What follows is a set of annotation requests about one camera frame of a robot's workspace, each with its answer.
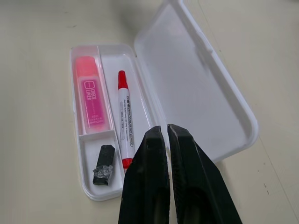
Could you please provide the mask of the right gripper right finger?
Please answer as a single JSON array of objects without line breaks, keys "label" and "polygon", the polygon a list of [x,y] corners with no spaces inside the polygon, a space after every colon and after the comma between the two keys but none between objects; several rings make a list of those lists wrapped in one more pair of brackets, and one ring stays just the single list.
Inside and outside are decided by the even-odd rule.
[{"label": "right gripper right finger", "polygon": [[240,224],[240,216],[215,164],[187,129],[169,124],[167,131],[177,222]]}]

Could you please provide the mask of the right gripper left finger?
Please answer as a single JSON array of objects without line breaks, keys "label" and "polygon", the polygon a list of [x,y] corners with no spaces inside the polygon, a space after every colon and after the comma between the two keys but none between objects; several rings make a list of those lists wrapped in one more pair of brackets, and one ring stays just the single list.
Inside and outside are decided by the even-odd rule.
[{"label": "right gripper left finger", "polygon": [[148,130],[125,173],[118,222],[167,224],[170,179],[160,126]]}]

